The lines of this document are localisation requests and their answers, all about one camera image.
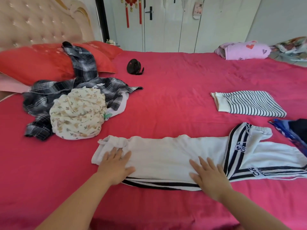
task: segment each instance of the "black and white plaid fabric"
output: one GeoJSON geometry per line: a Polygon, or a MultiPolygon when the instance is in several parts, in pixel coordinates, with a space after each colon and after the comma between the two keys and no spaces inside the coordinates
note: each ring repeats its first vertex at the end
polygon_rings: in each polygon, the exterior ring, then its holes
{"type": "Polygon", "coordinates": [[[24,110],[35,116],[35,121],[27,125],[25,136],[45,140],[52,135],[49,111],[54,104],[53,100],[63,94],[69,94],[73,88],[100,89],[106,97],[107,107],[114,110],[117,110],[121,104],[122,93],[143,89],[129,87],[123,81],[113,77],[98,77],[94,56],[89,51],[68,42],[63,42],[62,47],[72,60],[76,78],[61,82],[40,80],[31,87],[29,92],[23,94],[24,110]]]}

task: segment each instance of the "upholstered headboard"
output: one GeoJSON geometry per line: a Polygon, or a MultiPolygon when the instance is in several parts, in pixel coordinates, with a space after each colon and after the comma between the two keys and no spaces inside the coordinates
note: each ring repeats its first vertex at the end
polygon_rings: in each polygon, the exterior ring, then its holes
{"type": "MultiPolygon", "coordinates": [[[[94,40],[85,5],[76,0],[0,0],[0,51],[38,43],[94,40]]],[[[7,93],[0,91],[0,100],[7,93]]]]}

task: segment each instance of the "red pillow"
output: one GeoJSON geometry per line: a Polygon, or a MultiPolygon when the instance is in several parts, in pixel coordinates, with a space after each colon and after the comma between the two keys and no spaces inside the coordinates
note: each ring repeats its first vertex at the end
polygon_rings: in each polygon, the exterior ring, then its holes
{"type": "Polygon", "coordinates": [[[113,60],[118,54],[122,53],[122,49],[100,41],[90,41],[90,42],[84,42],[84,44],[87,44],[89,46],[92,46],[96,48],[97,50],[101,51],[103,54],[105,54],[110,60],[113,60]]]}
{"type": "MultiPolygon", "coordinates": [[[[97,71],[116,73],[115,66],[105,54],[88,45],[75,45],[93,54],[97,71]]],[[[75,77],[71,59],[60,43],[34,44],[2,51],[0,73],[25,85],[33,85],[38,80],[65,81],[75,77]]]]}

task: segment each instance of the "cream floral fabric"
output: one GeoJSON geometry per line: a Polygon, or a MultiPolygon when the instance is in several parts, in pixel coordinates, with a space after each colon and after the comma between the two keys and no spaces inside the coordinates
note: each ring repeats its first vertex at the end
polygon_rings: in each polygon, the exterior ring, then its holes
{"type": "Polygon", "coordinates": [[[52,131],[63,139],[87,139],[99,134],[106,112],[105,96],[96,88],[75,88],[54,100],[52,131]]]}

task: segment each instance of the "red tassel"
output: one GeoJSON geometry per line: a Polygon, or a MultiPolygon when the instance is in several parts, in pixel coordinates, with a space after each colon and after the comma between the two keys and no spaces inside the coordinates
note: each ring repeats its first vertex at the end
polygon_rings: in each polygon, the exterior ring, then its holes
{"type": "Polygon", "coordinates": [[[139,10],[140,10],[140,24],[142,24],[142,9],[141,9],[141,6],[142,6],[141,0],[139,0],[138,7],[139,7],[139,10]]]}
{"type": "Polygon", "coordinates": [[[127,28],[129,28],[129,16],[128,16],[128,5],[126,3],[126,19],[127,19],[127,28]]]}

